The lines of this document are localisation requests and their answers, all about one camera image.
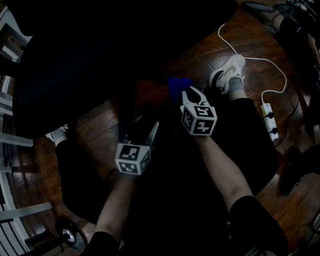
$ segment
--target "white power cord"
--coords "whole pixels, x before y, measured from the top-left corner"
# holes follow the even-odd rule
[[[221,37],[221,35],[220,35],[220,30],[222,29],[222,27],[223,27],[224,25],[225,25],[225,24],[223,24],[223,25],[219,28],[219,30],[218,30],[218,36],[219,36],[219,38],[220,38],[222,41],[224,41],[224,42],[234,51],[235,54],[238,54],[238,53],[236,52],[236,50],[232,47],[232,45],[231,45],[230,43],[228,43],[226,40],[224,40],[224,39]],[[269,63],[271,63],[272,65],[274,65],[274,66],[281,72],[281,74],[284,76],[285,83],[284,83],[284,87],[283,87],[282,91],[277,91],[277,90],[264,90],[264,91],[261,93],[261,101],[262,101],[262,104],[265,103],[265,102],[264,102],[264,93],[282,94],[282,93],[285,91],[285,89],[286,89],[286,87],[287,87],[287,77],[286,77],[286,75],[282,72],[282,70],[281,70],[276,64],[274,64],[271,60],[268,60],[268,59],[265,59],[265,58],[247,58],[247,57],[245,57],[245,59],[246,59],[246,60],[257,60],[257,61],[269,62]]]

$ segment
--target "wooden floor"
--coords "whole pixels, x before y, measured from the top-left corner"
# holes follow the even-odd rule
[[[286,92],[266,93],[264,98],[266,102],[271,103],[279,136],[282,138],[286,133],[287,117],[293,111],[293,105],[297,104],[298,98],[309,103],[308,94],[304,93],[304,87],[299,82],[294,66],[273,35],[241,8],[221,30],[221,35],[245,57],[267,58],[275,62],[287,75]],[[231,54],[233,54],[232,50],[219,39],[215,32],[179,59],[169,63],[163,69],[163,73],[175,77],[188,77],[197,85],[205,85],[212,70]],[[243,76],[245,76],[245,92],[254,100],[260,114],[261,92],[267,89],[281,90],[284,86],[281,73],[274,66],[262,61],[247,60]],[[148,105],[165,111],[170,106],[168,88],[164,85],[143,80],[139,83],[137,90],[137,109]],[[285,140],[276,148],[280,159],[278,173],[257,196],[285,232],[290,252],[308,240],[311,235],[308,224],[320,208],[320,176],[318,175],[310,174],[304,177],[288,197],[281,196],[278,192],[279,176],[286,164],[289,146],[298,146],[303,151],[317,143],[317,138],[305,133],[303,106],[299,104],[288,122]],[[118,143],[117,100],[107,101],[79,118],[76,133],[79,143],[89,154],[101,176],[106,177],[110,170],[116,167],[114,158]],[[51,201],[57,214],[75,221],[90,240],[95,227],[75,216],[63,205],[55,145],[43,137],[34,142],[32,149],[9,147],[9,152],[17,150],[18,155],[14,153],[9,155],[14,172],[8,174],[16,206],[20,208]],[[30,236],[33,236],[54,227],[54,213],[46,212],[25,217],[23,223]],[[64,255],[77,254],[66,251]]]

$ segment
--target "electrical outlet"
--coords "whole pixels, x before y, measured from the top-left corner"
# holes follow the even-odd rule
[[[261,110],[262,110],[262,114],[265,117],[266,115],[268,115],[269,113],[272,113],[272,108],[271,105],[269,103],[263,103],[261,105]],[[269,118],[269,117],[265,117],[263,119],[265,126],[266,126],[266,130],[268,131],[270,138],[272,141],[274,141],[275,139],[279,138],[279,134],[276,133],[272,133],[272,129],[277,128],[277,124],[276,124],[276,120],[275,118]]]

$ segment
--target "blue object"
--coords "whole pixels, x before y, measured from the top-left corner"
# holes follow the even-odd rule
[[[190,80],[189,78],[169,77],[168,78],[169,95],[173,103],[178,103],[182,97],[181,92],[188,89],[192,85],[193,85],[193,81]]]

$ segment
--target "black cable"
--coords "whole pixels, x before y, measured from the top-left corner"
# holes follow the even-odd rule
[[[288,115],[288,117],[286,118],[285,126],[284,126],[284,127],[285,127],[284,136],[283,136],[282,139],[275,145],[275,148],[278,147],[278,146],[286,139],[286,137],[287,137],[287,131],[288,131],[289,119],[295,114],[295,112],[296,112],[296,110],[297,110],[297,108],[298,108],[298,106],[299,106],[299,102],[300,102],[300,100],[298,99],[298,102],[296,103],[296,105],[295,105],[292,113],[291,113],[290,115]]]

